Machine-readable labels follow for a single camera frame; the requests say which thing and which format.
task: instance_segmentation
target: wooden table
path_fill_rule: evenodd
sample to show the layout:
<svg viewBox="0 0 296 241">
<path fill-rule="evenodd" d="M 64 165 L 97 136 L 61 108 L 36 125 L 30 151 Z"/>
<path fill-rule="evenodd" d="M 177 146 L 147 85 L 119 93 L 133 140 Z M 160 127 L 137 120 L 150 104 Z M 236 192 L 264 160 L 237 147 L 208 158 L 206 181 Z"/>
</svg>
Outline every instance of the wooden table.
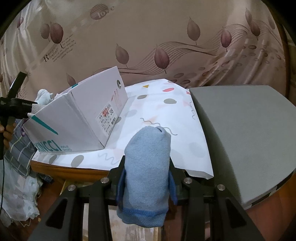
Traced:
<svg viewBox="0 0 296 241">
<path fill-rule="evenodd" d="M 49 175 L 61 183 L 64 183 L 65 180 L 93 183 L 106 177 L 109 173 L 105 170 L 61 167 L 38 161 L 31 161 L 31 168 L 33 171 Z"/>
</svg>

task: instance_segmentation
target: human hand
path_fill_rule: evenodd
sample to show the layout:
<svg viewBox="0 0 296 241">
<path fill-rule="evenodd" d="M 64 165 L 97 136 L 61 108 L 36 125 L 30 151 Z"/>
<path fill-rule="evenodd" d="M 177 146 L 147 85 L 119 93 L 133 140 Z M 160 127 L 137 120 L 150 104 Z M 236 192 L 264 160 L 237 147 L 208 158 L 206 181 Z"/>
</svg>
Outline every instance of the human hand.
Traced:
<svg viewBox="0 0 296 241">
<path fill-rule="evenodd" d="M 6 149 L 9 149 L 9 142 L 12 140 L 13 131 L 15 130 L 16 125 L 15 122 L 12 125 L 7 125 L 6 130 L 4 131 L 4 127 L 0 124 L 0 133 L 3 133 L 4 146 Z"/>
</svg>

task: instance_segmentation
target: metal screw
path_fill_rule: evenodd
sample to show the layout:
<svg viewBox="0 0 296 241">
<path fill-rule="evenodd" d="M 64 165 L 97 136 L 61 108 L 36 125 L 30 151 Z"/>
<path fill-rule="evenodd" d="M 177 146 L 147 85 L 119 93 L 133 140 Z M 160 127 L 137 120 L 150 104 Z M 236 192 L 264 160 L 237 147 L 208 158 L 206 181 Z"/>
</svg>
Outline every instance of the metal screw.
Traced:
<svg viewBox="0 0 296 241">
<path fill-rule="evenodd" d="M 73 191 L 73 190 L 75 190 L 75 188 L 76 188 L 76 186 L 74 184 L 71 184 L 68 186 L 69 191 Z"/>
<path fill-rule="evenodd" d="M 121 83 L 119 80 L 117 80 L 117 86 L 118 86 L 118 88 L 121 88 Z"/>
<path fill-rule="evenodd" d="M 190 184 L 190 183 L 192 183 L 192 179 L 190 177 L 186 177 L 186 178 L 184 178 L 184 182 L 186 184 Z"/>
<path fill-rule="evenodd" d="M 108 182 L 109 182 L 109 178 L 107 178 L 107 177 L 103 177 L 101 179 L 101 183 L 108 183 Z"/>
<path fill-rule="evenodd" d="M 224 191 L 225 190 L 225 186 L 223 184 L 219 184 L 217 185 L 217 188 L 220 190 L 220 191 Z"/>
</svg>

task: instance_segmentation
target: plaid cloth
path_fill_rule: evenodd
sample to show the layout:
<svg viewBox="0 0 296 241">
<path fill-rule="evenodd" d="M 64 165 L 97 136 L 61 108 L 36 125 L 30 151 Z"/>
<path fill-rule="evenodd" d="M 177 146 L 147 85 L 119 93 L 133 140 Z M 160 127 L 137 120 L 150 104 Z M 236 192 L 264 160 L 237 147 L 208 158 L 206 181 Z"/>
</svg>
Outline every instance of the plaid cloth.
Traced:
<svg viewBox="0 0 296 241">
<path fill-rule="evenodd" d="M 22 129 L 23 120 L 16 119 L 17 126 L 10 142 L 10 148 L 5 153 L 5 158 L 16 171 L 23 177 L 30 173 L 30 160 L 36 149 Z"/>
</svg>

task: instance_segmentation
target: barcode sticker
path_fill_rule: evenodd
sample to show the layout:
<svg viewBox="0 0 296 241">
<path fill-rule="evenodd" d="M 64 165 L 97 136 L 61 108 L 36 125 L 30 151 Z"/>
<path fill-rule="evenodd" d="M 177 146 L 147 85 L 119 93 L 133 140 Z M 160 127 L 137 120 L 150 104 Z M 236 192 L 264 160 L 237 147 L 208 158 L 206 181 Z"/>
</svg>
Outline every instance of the barcode sticker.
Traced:
<svg viewBox="0 0 296 241">
<path fill-rule="evenodd" d="M 114 112 L 114 108 L 112 107 L 111 103 L 108 103 L 96 118 L 96 121 L 106 136 L 110 135 L 116 120 L 117 115 Z"/>
</svg>

